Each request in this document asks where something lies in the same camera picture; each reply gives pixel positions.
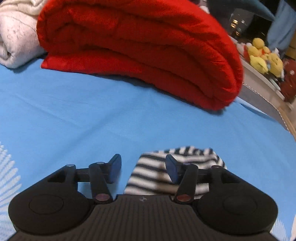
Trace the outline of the red folded blanket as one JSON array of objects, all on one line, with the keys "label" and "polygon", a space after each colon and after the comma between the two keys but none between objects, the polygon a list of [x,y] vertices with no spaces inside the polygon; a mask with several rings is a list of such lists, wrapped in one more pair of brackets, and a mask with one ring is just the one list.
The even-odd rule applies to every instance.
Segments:
[{"label": "red folded blanket", "polygon": [[48,1],[37,36],[42,68],[137,78],[208,110],[243,84],[227,32],[190,1]]}]

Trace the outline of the yellow plush toy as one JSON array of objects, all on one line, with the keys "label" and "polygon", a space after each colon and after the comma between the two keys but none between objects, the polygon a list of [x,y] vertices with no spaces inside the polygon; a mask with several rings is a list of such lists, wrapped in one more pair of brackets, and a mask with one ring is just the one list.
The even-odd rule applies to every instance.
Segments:
[{"label": "yellow plush toy", "polygon": [[244,45],[245,60],[261,74],[269,72],[267,60],[270,53],[270,49],[260,38],[254,38],[251,43]]},{"label": "yellow plush toy", "polygon": [[267,56],[267,60],[269,62],[269,71],[275,77],[280,78],[283,71],[283,62],[280,57],[276,53],[270,53]]}]

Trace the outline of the black white striped garment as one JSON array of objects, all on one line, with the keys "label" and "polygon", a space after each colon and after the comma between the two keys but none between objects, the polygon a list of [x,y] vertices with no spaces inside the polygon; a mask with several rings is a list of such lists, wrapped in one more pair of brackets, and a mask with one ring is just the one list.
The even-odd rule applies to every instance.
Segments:
[{"label": "black white striped garment", "polygon": [[171,154],[180,163],[189,163],[200,169],[210,169],[214,165],[226,168],[224,161],[211,148],[198,149],[186,146],[140,155],[124,190],[126,195],[171,195],[178,188],[166,169],[166,156]]}]

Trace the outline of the blue curtain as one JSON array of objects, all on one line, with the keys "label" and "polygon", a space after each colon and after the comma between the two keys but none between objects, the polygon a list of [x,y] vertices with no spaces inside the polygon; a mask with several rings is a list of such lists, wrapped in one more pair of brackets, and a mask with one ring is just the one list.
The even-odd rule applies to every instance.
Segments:
[{"label": "blue curtain", "polygon": [[285,51],[295,34],[295,1],[282,0],[278,4],[275,20],[267,33],[270,50]]}]

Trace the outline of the white folded blanket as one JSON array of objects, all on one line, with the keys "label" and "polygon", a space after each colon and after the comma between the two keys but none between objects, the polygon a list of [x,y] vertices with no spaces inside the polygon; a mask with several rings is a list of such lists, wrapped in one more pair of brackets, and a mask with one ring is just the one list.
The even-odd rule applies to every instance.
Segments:
[{"label": "white folded blanket", "polygon": [[47,1],[1,1],[1,65],[18,68],[44,54],[37,36],[37,19]]}]

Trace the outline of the dark red plush pillow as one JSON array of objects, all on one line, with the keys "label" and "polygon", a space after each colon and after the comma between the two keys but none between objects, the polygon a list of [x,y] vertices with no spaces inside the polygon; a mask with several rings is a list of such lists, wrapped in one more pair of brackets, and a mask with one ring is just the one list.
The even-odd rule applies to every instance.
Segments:
[{"label": "dark red plush pillow", "polygon": [[295,60],[283,59],[284,81],[280,84],[281,93],[285,98],[285,102],[292,103],[295,99]]}]

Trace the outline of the wooden bed frame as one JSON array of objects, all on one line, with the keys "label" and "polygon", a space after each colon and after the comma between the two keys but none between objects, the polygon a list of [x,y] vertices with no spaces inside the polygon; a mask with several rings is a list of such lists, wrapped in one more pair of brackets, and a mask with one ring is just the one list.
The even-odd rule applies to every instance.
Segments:
[{"label": "wooden bed frame", "polygon": [[240,55],[240,60],[244,68],[244,79],[238,97],[274,118],[295,136],[295,101],[285,102],[281,92],[245,61],[243,55]]}]

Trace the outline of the blue white floral bedsheet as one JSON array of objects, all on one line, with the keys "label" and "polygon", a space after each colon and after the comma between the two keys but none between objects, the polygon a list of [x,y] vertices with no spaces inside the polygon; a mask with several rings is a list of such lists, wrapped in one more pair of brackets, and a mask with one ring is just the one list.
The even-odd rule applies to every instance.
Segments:
[{"label": "blue white floral bedsheet", "polygon": [[1,240],[15,229],[10,200],[66,164],[122,157],[124,192],[142,153],[212,148],[227,168],[278,205],[273,234],[295,239],[295,139],[278,112],[243,96],[205,111],[135,79],[1,66]]}]

